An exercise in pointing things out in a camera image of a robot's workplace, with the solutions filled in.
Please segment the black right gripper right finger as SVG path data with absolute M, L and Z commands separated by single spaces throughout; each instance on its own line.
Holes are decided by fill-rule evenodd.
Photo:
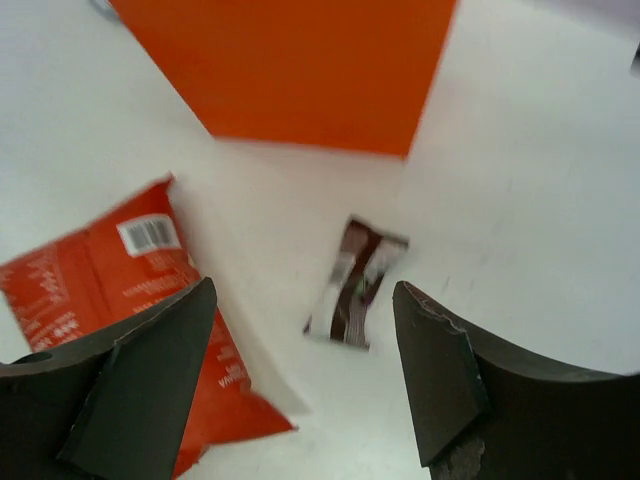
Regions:
M 420 464 L 434 479 L 635 479 L 639 378 L 567 364 L 401 281 L 398 350 Z

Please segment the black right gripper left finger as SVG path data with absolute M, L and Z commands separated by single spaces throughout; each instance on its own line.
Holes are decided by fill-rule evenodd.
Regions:
M 2 365 L 2 478 L 172 478 L 216 306 L 205 278 Z

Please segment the brown chocolate snack packet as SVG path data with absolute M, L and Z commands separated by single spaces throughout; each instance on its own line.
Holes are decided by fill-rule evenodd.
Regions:
M 352 216 L 303 334 L 367 351 L 366 317 L 387 274 L 409 250 L 405 236 Z

